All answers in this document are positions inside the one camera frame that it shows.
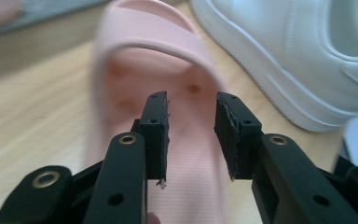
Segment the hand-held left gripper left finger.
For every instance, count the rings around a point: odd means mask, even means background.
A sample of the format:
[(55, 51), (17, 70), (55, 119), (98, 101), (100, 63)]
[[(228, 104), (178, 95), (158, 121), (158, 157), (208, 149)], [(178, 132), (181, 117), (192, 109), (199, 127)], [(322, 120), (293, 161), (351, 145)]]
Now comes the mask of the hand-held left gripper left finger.
[(165, 188), (169, 139), (167, 92), (152, 93), (145, 102), (139, 121), (140, 134), (145, 139), (147, 178), (157, 180)]

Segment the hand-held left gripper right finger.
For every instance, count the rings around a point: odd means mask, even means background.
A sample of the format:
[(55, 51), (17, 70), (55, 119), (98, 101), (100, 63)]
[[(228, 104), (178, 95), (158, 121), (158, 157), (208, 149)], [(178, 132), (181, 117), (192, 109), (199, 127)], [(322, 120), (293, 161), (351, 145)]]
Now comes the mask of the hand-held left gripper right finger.
[(230, 179), (252, 179), (262, 124), (239, 97), (217, 93), (214, 132)]

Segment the white sneaker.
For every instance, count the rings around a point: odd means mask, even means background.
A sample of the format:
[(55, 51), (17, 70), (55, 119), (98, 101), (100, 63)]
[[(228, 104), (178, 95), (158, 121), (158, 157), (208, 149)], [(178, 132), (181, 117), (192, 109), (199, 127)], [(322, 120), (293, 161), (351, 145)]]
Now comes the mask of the white sneaker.
[(358, 0), (190, 0), (205, 31), (311, 132), (358, 115)]

